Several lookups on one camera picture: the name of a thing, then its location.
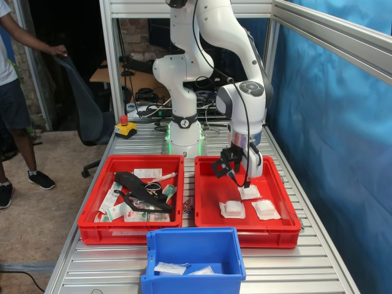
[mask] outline blue backdrop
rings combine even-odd
[[[292,2],[391,34],[390,0]],[[269,126],[357,286],[392,293],[392,87],[287,28],[273,86]]]

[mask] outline chair backrest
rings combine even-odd
[[[87,87],[69,56],[55,56],[55,61],[65,67],[76,101],[79,116],[79,137],[83,143],[99,139],[104,124],[104,117],[94,101],[91,90]]]

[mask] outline shorts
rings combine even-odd
[[[0,86],[0,120],[7,129],[27,129],[30,117],[19,79]]]

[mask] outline black sneaker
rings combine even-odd
[[[40,171],[37,171],[35,175],[30,175],[29,172],[27,172],[27,174],[29,176],[29,182],[31,184],[37,184],[43,190],[50,190],[56,187],[55,182],[46,174],[41,173]]]
[[[11,205],[12,193],[13,193],[12,184],[6,186],[0,186],[0,209],[7,208],[8,206]]]

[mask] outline hand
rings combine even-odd
[[[48,53],[53,56],[56,56],[56,55],[61,55],[63,57],[68,56],[67,48],[64,45],[50,47]]]

